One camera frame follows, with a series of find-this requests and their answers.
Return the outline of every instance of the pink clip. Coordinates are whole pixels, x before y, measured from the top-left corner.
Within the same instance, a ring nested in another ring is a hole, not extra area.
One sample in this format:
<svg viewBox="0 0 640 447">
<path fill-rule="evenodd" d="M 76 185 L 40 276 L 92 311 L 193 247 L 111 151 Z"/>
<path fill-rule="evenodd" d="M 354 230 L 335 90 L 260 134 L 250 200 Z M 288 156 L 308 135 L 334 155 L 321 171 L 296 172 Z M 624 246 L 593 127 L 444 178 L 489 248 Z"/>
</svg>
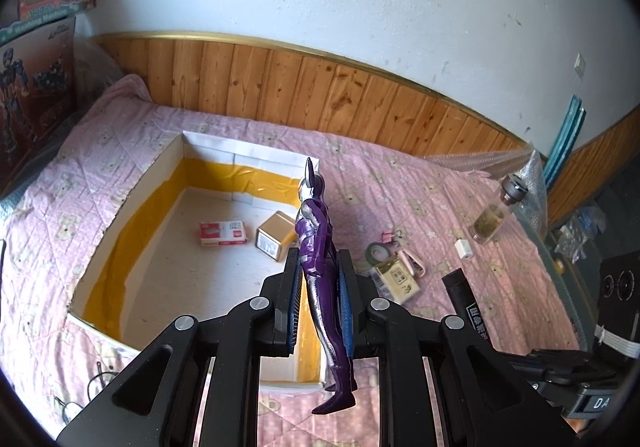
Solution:
<svg viewBox="0 0 640 447">
<path fill-rule="evenodd" d="M 385 244 L 392 243 L 395 237 L 396 233 L 394 231 L 384 231 L 380 236 L 380 241 Z"/>
</svg>

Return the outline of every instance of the small red package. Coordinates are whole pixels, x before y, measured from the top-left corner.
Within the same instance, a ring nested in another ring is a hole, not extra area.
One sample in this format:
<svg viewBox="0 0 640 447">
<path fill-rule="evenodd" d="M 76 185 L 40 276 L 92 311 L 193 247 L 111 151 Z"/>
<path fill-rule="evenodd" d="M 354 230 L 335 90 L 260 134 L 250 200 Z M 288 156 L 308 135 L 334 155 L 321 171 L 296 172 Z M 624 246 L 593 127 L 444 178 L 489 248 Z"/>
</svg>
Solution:
<svg viewBox="0 0 640 447">
<path fill-rule="evenodd" d="M 200 244 L 203 247 L 244 243 L 246 232 L 242 221 L 208 221 L 200 224 Z"/>
</svg>

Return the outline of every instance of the white cable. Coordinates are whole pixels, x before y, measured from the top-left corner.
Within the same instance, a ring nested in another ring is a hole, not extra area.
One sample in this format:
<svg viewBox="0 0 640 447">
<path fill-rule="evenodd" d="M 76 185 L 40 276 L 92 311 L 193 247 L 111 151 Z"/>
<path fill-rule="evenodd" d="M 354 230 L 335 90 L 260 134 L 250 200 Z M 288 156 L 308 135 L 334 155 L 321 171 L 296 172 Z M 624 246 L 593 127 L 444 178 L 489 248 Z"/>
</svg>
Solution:
<svg viewBox="0 0 640 447">
<path fill-rule="evenodd" d="M 596 331 L 594 335 L 597 337 L 600 344 L 605 343 L 609 348 L 616 350 L 618 353 L 622 353 L 630 359 L 640 358 L 640 343 L 623 339 L 619 335 L 604 329 L 604 327 L 598 324 L 596 324 Z"/>
</svg>

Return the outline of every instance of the open box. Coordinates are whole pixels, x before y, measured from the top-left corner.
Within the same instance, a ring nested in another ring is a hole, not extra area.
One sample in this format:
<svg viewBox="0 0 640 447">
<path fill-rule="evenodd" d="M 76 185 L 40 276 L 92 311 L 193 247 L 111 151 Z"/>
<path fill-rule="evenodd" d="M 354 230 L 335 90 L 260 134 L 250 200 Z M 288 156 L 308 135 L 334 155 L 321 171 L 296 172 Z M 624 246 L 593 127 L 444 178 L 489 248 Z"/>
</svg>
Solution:
<svg viewBox="0 0 640 447">
<path fill-rule="evenodd" d="M 224 315 L 284 269 L 255 245 L 276 210 L 295 216 L 306 156 L 184 132 L 131 189 L 74 292 L 70 317 L 136 354 L 177 316 Z M 318 160 L 312 159 L 314 167 Z M 203 247 L 201 221 L 242 220 L 245 245 Z M 298 342 L 287 359 L 263 359 L 260 383 L 316 388 L 324 364 L 302 294 Z"/>
</svg>

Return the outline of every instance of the metal bolt head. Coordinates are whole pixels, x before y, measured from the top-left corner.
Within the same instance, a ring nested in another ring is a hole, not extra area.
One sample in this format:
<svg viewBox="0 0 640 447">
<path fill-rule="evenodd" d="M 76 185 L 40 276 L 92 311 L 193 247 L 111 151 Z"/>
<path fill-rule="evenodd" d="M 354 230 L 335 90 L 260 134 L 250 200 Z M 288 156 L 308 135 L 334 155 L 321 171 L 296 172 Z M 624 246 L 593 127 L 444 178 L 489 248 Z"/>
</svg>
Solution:
<svg viewBox="0 0 640 447">
<path fill-rule="evenodd" d="M 465 321 L 463 321 L 457 315 L 449 315 L 446 319 L 444 319 L 444 323 L 450 330 L 461 330 L 465 325 Z"/>
<path fill-rule="evenodd" d="M 193 326 L 193 323 L 193 317 L 191 317 L 190 315 L 183 315 L 175 319 L 174 325 L 175 329 L 182 332 L 191 328 Z"/>
<path fill-rule="evenodd" d="M 391 306 L 391 303 L 388 301 L 388 299 L 385 299 L 384 297 L 376 297 L 375 299 L 371 299 L 370 304 L 374 310 L 378 311 L 386 310 L 387 308 L 389 308 L 389 306 Z"/>
<path fill-rule="evenodd" d="M 254 310 L 264 310 L 268 305 L 269 299 L 267 299 L 267 297 L 254 297 L 249 303 L 249 306 Z"/>
</svg>

